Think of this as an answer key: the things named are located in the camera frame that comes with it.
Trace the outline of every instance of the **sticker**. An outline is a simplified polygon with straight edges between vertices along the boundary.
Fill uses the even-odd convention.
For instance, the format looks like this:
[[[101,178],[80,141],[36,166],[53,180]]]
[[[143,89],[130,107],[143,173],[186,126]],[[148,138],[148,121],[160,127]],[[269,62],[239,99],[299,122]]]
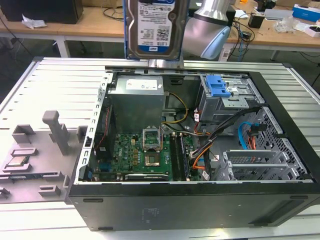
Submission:
[[[194,120],[195,120],[196,122],[199,122],[199,119],[200,119],[200,115],[199,115],[198,113],[195,113],[195,114],[194,114]]]
[[[209,181],[209,174],[206,171],[203,171],[202,176],[204,177],[205,180]]]
[[[27,179],[26,176],[10,176],[10,179]]]
[[[172,22],[169,13],[175,0],[138,2],[138,45],[142,51],[164,53],[170,46]]]
[[[126,81],[127,90],[157,90],[157,80],[129,79]]]

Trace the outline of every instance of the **wd hard drive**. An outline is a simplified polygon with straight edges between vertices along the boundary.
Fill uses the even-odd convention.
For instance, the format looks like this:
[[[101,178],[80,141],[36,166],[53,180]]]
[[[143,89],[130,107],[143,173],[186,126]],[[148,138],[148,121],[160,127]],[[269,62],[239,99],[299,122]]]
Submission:
[[[189,0],[124,0],[128,59],[178,60]]]

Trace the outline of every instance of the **workbench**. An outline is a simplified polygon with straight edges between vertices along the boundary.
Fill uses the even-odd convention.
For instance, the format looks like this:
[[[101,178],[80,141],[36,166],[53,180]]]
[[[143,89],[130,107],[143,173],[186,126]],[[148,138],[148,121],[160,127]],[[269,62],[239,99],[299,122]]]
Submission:
[[[251,13],[257,3],[248,0],[247,3],[240,3],[238,0],[236,8]],[[289,10],[288,7],[276,6],[275,9]],[[88,41],[88,42],[124,42],[124,23],[103,15],[100,7],[84,7],[83,15],[77,24],[47,23],[47,27],[27,28],[21,22],[7,21],[4,15],[0,17],[5,20],[8,28],[14,32],[17,38],[22,39],[46,39],[55,40],[62,58],[69,58],[70,53],[67,41]],[[241,19],[240,22],[248,25],[249,19]],[[264,20],[260,29],[253,28],[255,39],[248,46],[249,49],[274,50],[274,51],[297,51],[297,52],[320,52],[320,41],[312,38],[304,32],[277,33],[273,29],[275,21]],[[5,26],[0,22],[0,37],[12,38]],[[238,41],[238,33],[232,28],[227,43],[221,52],[220,61],[226,61],[232,49]]]
[[[33,61],[0,105],[0,160],[13,142],[11,133],[17,124],[30,124],[35,131],[48,130],[48,125],[42,122],[46,110],[58,110],[59,122],[68,129],[88,125],[105,66],[146,67],[147,62],[49,57]],[[320,156],[320,96],[290,66],[209,61],[185,61],[184,66],[194,70],[261,73]],[[74,206],[63,202],[0,204],[0,219],[2,239],[48,239],[49,236],[97,240],[277,239],[279,236],[306,239],[306,235],[308,239],[318,239],[320,236],[320,205],[306,209],[279,227],[259,228],[91,232]]]

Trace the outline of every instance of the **black computer case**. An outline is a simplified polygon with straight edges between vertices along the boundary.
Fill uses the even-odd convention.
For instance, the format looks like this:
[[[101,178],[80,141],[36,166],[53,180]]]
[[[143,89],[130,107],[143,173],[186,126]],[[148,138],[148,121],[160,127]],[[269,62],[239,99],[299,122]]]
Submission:
[[[8,21],[25,17],[46,23],[76,24],[84,8],[82,0],[0,0],[1,10]]]

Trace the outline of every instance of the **gray plastic part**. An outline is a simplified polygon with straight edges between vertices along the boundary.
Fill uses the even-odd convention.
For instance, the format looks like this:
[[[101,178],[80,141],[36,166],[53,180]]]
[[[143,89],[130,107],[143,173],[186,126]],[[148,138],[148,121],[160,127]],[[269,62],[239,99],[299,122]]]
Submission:
[[[78,126],[76,129],[76,135],[78,137],[79,143],[83,143],[86,137],[88,126]]]
[[[62,133],[63,133],[63,136],[66,138],[66,140],[68,141],[69,140],[69,133],[68,133],[68,129],[66,127],[66,125],[64,125],[63,123],[60,124],[60,127],[61,127],[61,130],[62,130]],[[54,137],[54,135],[52,133],[49,133],[49,136],[52,140],[53,143],[56,142],[56,139]]]
[[[65,179],[65,176],[62,174],[61,171],[57,172],[57,174],[53,175],[45,175],[43,179],[50,182],[50,181],[62,181]]]
[[[2,169],[4,173],[25,173],[30,172],[32,166],[30,163],[26,163],[23,166],[9,166]]]
[[[3,188],[3,187],[0,187],[0,199],[7,199],[10,195],[10,192]]]
[[[28,164],[32,165],[29,172],[17,172],[17,174],[41,174],[41,173],[58,173],[60,177],[39,178],[39,179],[10,179],[7,176],[0,176],[0,186],[10,191],[8,198],[1,198],[0,204],[10,203],[34,203],[34,202],[63,202],[66,198],[68,188],[64,187],[66,175],[69,177],[73,174],[75,163],[79,159],[82,148],[78,141],[75,129],[69,131],[69,154],[62,155],[56,143],[53,143],[49,137],[50,130],[35,131],[35,134],[29,135],[31,143],[24,144],[24,148],[36,148],[38,154],[30,156]],[[11,149],[8,149],[7,155],[0,167],[0,174],[4,174],[3,169],[12,160],[11,153],[13,150],[20,149],[17,143],[14,143]],[[42,197],[38,191],[39,186],[56,185],[61,194],[51,197]]]
[[[69,150],[68,139],[61,129],[58,119],[58,111],[45,111],[42,117],[42,121],[49,126],[62,155],[67,155]]]
[[[35,156],[38,154],[38,150],[35,147],[31,148],[20,148],[20,149],[14,149],[11,152],[12,157],[21,157],[21,156]]]
[[[8,176],[0,177],[0,184],[12,184],[13,181]]]
[[[30,144],[29,135],[34,135],[35,132],[30,125],[17,125],[12,133],[12,137],[17,144]]]
[[[57,185],[42,185],[40,186],[40,190],[38,193],[42,197],[55,197],[55,196],[60,196],[61,191],[57,187]]]
[[[65,189],[67,189],[67,188],[69,187],[69,183],[70,183],[70,177],[69,177],[68,175],[65,175],[62,186],[63,186]]]

